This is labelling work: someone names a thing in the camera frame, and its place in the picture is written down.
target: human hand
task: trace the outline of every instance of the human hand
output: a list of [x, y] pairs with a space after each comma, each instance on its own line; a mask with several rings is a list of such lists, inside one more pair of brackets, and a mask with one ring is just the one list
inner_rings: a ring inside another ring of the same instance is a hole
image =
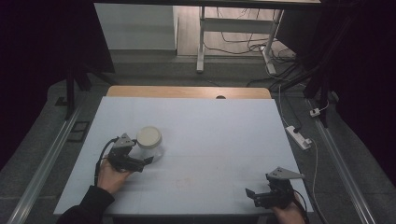
[[110, 162], [107, 160], [107, 156], [105, 156], [100, 166], [97, 187], [113, 194], [122, 187], [126, 178], [131, 174], [132, 172], [128, 171], [118, 172], [111, 166]]
[[290, 203], [286, 208], [272, 207], [279, 224], [305, 224], [302, 211], [295, 203]]

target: dark background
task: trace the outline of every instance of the dark background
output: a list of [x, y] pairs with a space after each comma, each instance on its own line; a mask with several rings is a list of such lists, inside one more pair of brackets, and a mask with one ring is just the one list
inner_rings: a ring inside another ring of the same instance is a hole
[[114, 71], [89, 0], [0, 2], [1, 168], [69, 69]]
[[[371, 150], [393, 184], [395, 11], [392, 1], [366, 1], [335, 52], [330, 68], [331, 89], [340, 99], [338, 112]], [[317, 23], [318, 29], [313, 32], [300, 27], [304, 32], [294, 33], [303, 35], [294, 39], [303, 40], [302, 49], [320, 46], [320, 54], [329, 45], [323, 40], [336, 30], [344, 14], [313, 14], [315, 20], [306, 20]], [[99, 71], [111, 71], [112, 63], [91, 1], [2, 1], [0, 22], [3, 167], [46, 103], [50, 85], [65, 79], [71, 67], [84, 63]], [[307, 67], [317, 62], [318, 57], [305, 60]]]

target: metal rail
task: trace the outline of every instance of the metal rail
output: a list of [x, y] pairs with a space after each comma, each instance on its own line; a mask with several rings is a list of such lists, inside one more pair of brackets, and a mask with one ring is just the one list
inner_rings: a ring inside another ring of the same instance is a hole
[[[308, 107], [313, 108], [309, 100], [306, 99], [305, 102], [307, 103]], [[331, 132], [329, 131], [329, 129], [324, 128], [323, 124], [319, 119], [316, 119], [316, 124], [318, 127], [318, 131], [334, 161], [334, 165], [338, 171], [338, 174], [344, 182], [346, 191], [349, 193], [350, 198], [355, 205], [356, 211], [361, 218], [361, 223], [375, 224], [376, 222], [372, 211], [370, 210], [369, 205], [365, 201], [358, 184], [356, 183], [352, 174], [349, 172], [347, 164], [344, 161], [343, 156], [338, 149], [338, 146], [335, 144], [332, 138]]]
[[44, 156], [44, 159], [41, 161], [40, 165], [35, 171], [32, 180], [27, 186], [25, 192], [22, 194], [20, 201], [12, 212], [7, 224], [24, 223], [26, 218], [29, 216], [35, 200], [37, 199], [38, 194], [43, 188], [44, 183], [46, 182], [47, 177], [50, 174], [50, 170], [52, 169], [53, 164], [58, 158], [58, 155], [62, 147], [64, 146], [64, 142], [66, 141], [67, 135], [73, 128], [73, 124], [75, 123], [79, 112], [81, 111], [81, 108], [85, 103], [86, 98], [87, 94], [83, 92], [82, 99], [79, 101], [78, 107], [71, 115], [70, 119], [64, 122], [62, 129], [59, 131], [58, 135], [50, 146], [49, 151]]

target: metal frame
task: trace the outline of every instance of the metal frame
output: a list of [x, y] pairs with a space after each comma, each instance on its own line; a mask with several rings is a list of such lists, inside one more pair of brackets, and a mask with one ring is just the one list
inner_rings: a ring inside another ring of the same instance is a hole
[[[306, 99], [305, 102], [307, 103], [307, 107], [314, 108], [308, 99]], [[315, 123], [317, 124], [318, 131], [324, 143], [326, 144], [327, 149], [329, 150], [332, 160], [334, 161], [334, 166], [337, 169], [342, 181], [344, 182], [346, 191], [349, 193], [351, 201], [355, 205], [356, 211], [361, 218], [361, 223], [375, 224], [376, 222], [374, 216], [372, 215], [372, 211], [365, 201], [358, 184], [352, 176], [352, 173], [350, 173], [349, 168], [347, 167], [347, 164], [344, 161], [340, 150], [338, 149], [338, 146], [335, 144], [332, 138], [331, 132], [328, 128], [324, 127], [319, 119], [316, 119]]]
[[12, 212], [7, 224], [24, 223], [26, 218], [29, 216], [32, 207], [35, 204], [35, 200], [43, 188], [53, 164], [58, 158], [58, 155], [64, 146], [64, 142], [66, 141], [67, 135], [70, 133], [70, 130], [72, 129], [86, 98], [87, 94], [84, 93], [75, 112], [71, 115], [69, 120], [64, 122], [62, 129], [59, 131], [48, 152], [35, 171], [35, 175], [27, 186], [25, 192], [22, 194], [20, 201]]
[[323, 4], [319, 1], [272, 1], [272, 0], [94, 0], [94, 3], [160, 5], [160, 6], [190, 6], [190, 7], [241, 7], [266, 9], [321, 10], [325, 8], [354, 7], [356, 1], [341, 4]]
[[237, 20], [205, 18], [205, 7], [200, 8], [200, 35], [197, 55], [197, 73], [204, 72], [204, 37], [207, 32], [251, 33], [267, 34], [268, 42], [262, 50], [262, 56], [270, 75], [275, 75], [276, 70], [269, 55], [283, 10], [276, 10], [273, 21]]

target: sleeve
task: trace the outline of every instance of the sleeve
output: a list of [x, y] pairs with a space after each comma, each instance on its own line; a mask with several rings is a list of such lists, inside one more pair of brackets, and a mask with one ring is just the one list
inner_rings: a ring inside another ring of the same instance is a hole
[[104, 189], [90, 186], [79, 205], [65, 211], [57, 224], [97, 224], [102, 222], [103, 213], [114, 202], [113, 196]]

